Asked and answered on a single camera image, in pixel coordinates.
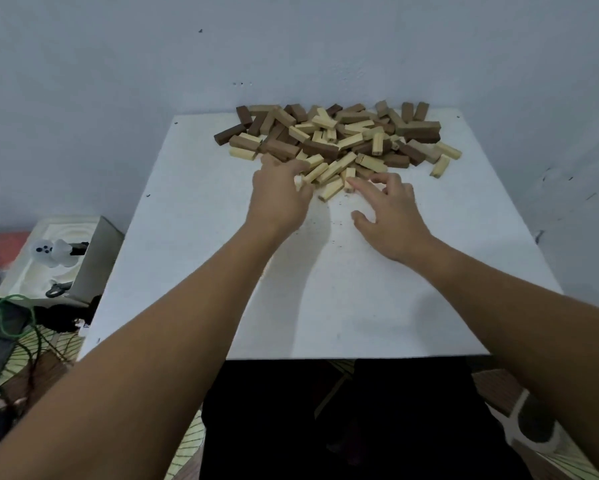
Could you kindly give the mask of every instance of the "black pants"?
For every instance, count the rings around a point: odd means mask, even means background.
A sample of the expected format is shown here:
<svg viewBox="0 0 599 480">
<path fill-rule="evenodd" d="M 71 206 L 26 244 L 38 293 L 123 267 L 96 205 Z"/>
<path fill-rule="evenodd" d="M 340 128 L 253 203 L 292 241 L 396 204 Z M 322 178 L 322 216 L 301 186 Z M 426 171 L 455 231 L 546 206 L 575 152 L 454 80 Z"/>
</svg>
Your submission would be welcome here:
<svg viewBox="0 0 599 480">
<path fill-rule="evenodd" d="M 320 441 L 303 361 L 225 362 L 204 401 L 202 480 L 524 479 L 461 357 L 357 360 L 363 465 L 342 472 Z"/>
</svg>

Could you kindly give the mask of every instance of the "person's right hand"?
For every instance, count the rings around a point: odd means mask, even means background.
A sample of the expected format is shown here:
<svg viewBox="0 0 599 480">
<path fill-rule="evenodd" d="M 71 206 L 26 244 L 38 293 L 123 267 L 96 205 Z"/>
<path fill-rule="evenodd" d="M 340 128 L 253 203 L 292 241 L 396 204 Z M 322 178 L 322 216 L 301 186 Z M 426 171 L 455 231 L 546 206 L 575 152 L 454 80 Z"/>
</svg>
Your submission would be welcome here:
<svg viewBox="0 0 599 480">
<path fill-rule="evenodd" d="M 375 210 L 375 223 L 359 210 L 351 213 L 364 239 L 389 259 L 414 269 L 425 264 L 436 239 L 417 210 L 413 185 L 403 184 L 397 173 L 376 173 L 370 182 L 361 178 L 348 178 L 348 182 Z M 386 187 L 380 190 L 371 182 Z"/>
</svg>

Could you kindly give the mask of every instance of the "pile of wooden blocks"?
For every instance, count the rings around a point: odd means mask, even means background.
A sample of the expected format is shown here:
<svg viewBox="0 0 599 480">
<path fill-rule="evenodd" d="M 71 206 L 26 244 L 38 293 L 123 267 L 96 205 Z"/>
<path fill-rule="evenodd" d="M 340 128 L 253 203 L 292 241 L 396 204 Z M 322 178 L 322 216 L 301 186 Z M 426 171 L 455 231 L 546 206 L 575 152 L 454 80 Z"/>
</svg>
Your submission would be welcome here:
<svg viewBox="0 0 599 480">
<path fill-rule="evenodd" d="M 232 156 L 246 160 L 269 153 L 282 162 L 307 161 L 300 185 L 324 187 L 319 198 L 327 201 L 342 189 L 352 192 L 346 178 L 370 178 L 389 167 L 427 161 L 434 165 L 431 176 L 441 177 L 461 152 L 439 140 L 439 121 L 425 120 L 428 107 L 405 102 L 400 115 L 385 100 L 375 104 L 376 112 L 363 104 L 314 105 L 308 113 L 300 104 L 240 106 L 240 124 L 216 134 L 215 141 L 228 143 Z"/>
</svg>

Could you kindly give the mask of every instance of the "white tabletop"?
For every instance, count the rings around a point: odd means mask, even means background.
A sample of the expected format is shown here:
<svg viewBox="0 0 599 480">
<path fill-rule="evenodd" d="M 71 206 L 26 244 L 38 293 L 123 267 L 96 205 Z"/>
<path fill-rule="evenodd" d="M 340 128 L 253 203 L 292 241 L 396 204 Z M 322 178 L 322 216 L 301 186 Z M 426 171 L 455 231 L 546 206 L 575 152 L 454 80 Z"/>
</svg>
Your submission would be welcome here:
<svg viewBox="0 0 599 480">
<path fill-rule="evenodd" d="M 431 165 L 393 169 L 415 187 L 430 230 L 502 271 L 561 292 L 540 250 L 456 109 L 431 109 L 442 141 L 464 152 L 439 180 Z M 229 156 L 213 135 L 234 113 L 176 116 L 80 357 L 160 298 L 243 223 L 259 161 Z M 350 212 L 359 194 L 313 198 L 306 222 L 275 253 L 248 303 L 229 358 L 416 357 L 485 353 L 448 302 L 375 252 Z"/>
</svg>

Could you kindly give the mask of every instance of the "white wall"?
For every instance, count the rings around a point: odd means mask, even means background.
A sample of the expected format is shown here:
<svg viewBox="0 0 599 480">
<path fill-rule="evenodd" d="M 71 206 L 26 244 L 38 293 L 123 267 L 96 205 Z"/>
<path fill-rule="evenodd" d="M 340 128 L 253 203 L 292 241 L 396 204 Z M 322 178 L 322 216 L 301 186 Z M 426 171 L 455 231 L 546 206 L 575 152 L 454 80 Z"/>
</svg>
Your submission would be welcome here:
<svg viewBox="0 0 599 480">
<path fill-rule="evenodd" d="M 173 114 L 382 98 L 459 106 L 545 226 L 598 158 L 599 0 L 0 0 L 0 230 L 125 230 Z"/>
</svg>

